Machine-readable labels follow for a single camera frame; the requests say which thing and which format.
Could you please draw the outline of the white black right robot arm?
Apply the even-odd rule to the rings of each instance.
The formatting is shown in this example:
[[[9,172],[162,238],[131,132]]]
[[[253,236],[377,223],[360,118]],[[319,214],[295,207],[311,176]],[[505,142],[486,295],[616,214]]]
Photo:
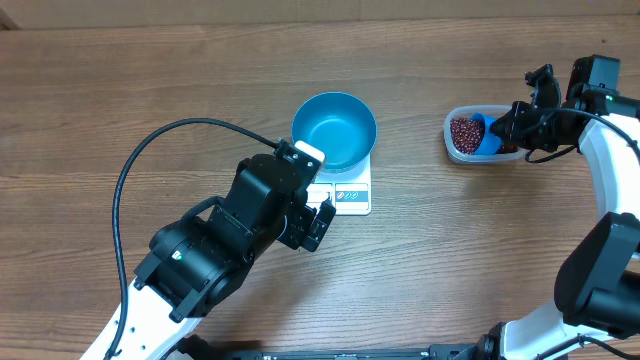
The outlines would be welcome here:
[[[496,325],[479,341],[478,359],[559,359],[595,344],[610,346],[639,332],[639,102],[618,89],[619,60],[577,59],[562,92],[551,65],[528,72],[530,102],[516,101],[488,125],[504,143],[554,159],[582,154],[599,220],[564,261],[554,297],[529,315]]]

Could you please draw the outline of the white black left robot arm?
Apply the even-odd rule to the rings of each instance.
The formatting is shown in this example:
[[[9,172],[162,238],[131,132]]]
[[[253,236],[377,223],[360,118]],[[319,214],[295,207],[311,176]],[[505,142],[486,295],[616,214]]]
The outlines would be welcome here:
[[[315,251],[336,213],[329,200],[307,204],[325,163],[303,141],[241,161],[226,196],[200,202],[152,237],[127,304],[84,358],[163,359],[243,284],[274,241]]]

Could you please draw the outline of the blue plastic measuring scoop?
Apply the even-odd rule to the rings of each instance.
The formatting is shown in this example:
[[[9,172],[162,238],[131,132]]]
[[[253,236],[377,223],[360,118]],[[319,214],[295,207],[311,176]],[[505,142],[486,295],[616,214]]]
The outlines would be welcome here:
[[[484,126],[481,142],[473,154],[482,156],[495,155],[503,144],[501,138],[490,130],[490,127],[496,122],[496,118],[483,113],[474,113],[470,120],[479,122]]]

